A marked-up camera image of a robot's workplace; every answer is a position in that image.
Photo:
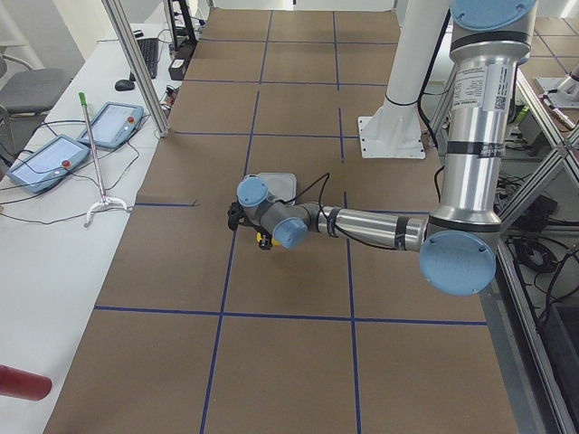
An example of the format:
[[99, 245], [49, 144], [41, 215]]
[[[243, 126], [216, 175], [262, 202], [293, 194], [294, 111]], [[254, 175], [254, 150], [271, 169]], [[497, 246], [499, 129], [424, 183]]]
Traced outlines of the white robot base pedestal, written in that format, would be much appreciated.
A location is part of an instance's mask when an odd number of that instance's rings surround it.
[[435, 48], [444, 35], [449, 1], [410, 1], [383, 105], [358, 119], [363, 158], [424, 159], [418, 100]]

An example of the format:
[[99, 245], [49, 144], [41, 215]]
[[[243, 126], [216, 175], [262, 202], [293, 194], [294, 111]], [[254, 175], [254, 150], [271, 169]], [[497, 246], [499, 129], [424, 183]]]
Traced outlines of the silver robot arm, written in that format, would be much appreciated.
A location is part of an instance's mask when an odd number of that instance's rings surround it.
[[365, 158], [422, 158], [418, 108], [446, 30], [451, 30], [451, 125], [441, 197], [424, 219], [282, 200], [256, 175], [243, 178], [228, 211], [232, 230], [256, 230], [291, 249], [311, 232], [419, 253], [435, 288], [470, 296], [495, 277], [501, 228], [494, 201], [517, 68], [530, 54], [534, 1], [412, 1], [383, 104], [358, 119]]

